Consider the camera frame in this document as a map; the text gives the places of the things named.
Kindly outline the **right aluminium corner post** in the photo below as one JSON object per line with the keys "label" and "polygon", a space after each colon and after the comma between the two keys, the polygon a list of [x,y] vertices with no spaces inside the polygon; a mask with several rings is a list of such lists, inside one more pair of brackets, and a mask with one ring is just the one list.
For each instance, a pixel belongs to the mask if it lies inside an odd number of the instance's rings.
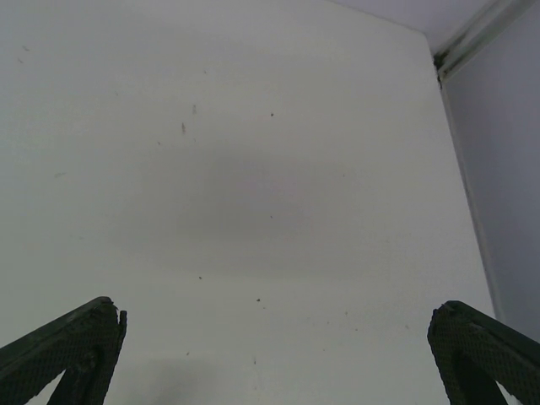
{"label": "right aluminium corner post", "polygon": [[486,45],[516,22],[536,0],[489,1],[433,55],[440,88]]}

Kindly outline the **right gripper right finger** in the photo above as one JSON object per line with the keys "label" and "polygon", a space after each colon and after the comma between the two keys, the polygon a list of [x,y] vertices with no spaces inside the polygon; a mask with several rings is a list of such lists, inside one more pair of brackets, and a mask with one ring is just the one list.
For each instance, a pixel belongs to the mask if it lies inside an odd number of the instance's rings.
{"label": "right gripper right finger", "polygon": [[539,403],[539,343],[461,301],[433,311],[427,338],[451,404]]}

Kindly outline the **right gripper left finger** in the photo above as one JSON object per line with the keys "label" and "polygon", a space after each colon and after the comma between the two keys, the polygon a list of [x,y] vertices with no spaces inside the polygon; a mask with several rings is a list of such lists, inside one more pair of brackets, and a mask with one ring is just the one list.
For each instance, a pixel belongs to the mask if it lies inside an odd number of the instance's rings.
{"label": "right gripper left finger", "polygon": [[102,404],[127,333],[109,297],[88,303],[1,348],[1,403],[26,404],[61,376],[50,404]]}

